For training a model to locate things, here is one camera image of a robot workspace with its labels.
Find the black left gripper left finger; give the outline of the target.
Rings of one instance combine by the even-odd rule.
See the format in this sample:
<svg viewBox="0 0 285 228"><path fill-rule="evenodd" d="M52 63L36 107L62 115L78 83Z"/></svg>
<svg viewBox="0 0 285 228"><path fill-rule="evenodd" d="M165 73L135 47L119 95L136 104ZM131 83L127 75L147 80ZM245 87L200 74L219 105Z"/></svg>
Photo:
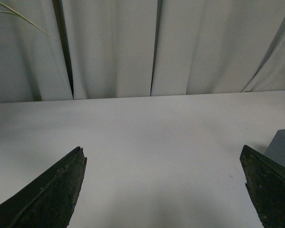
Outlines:
<svg viewBox="0 0 285 228"><path fill-rule="evenodd" d="M66 228L81 191L87 158L76 147L0 204L0 228Z"/></svg>

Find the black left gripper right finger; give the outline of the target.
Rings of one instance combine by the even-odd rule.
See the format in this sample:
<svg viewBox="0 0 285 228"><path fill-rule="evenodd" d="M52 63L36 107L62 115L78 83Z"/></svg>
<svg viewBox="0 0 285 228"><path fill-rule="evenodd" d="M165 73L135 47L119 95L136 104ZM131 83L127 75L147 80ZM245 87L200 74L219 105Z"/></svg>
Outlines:
<svg viewBox="0 0 285 228"><path fill-rule="evenodd" d="M285 167L244 145L240 162L246 188L265 228L285 228Z"/></svg>

